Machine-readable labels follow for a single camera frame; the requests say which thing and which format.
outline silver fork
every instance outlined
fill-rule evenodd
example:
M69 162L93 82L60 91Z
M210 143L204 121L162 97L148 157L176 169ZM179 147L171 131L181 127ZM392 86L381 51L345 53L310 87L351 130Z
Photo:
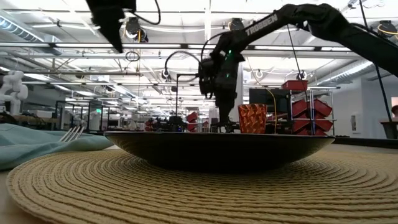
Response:
M70 128L59 140L60 142L70 142L78 139L85 128L81 125Z

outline black bowl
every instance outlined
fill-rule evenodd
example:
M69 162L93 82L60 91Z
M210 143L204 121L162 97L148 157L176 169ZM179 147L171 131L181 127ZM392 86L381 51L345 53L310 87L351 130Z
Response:
M303 159L331 144L332 136L108 131L121 149L172 169L270 169Z

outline red cup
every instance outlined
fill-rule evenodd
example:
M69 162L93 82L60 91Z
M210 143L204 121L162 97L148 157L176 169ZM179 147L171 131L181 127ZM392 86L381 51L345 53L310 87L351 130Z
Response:
M238 112L241 133L264 134L266 132L267 105L259 103L239 105Z

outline woven placemat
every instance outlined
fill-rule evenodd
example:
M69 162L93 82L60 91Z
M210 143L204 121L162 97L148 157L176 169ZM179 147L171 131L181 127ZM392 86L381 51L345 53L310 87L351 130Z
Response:
M398 223L398 156L319 152L256 174L164 170L122 150L43 156L9 193L53 223Z

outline light blue napkin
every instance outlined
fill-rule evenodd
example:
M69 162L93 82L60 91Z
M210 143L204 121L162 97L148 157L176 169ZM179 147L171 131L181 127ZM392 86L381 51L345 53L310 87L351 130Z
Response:
M71 142L59 142L65 131L39 131L0 124L0 171L55 152L97 151L113 145L104 136L82 134Z

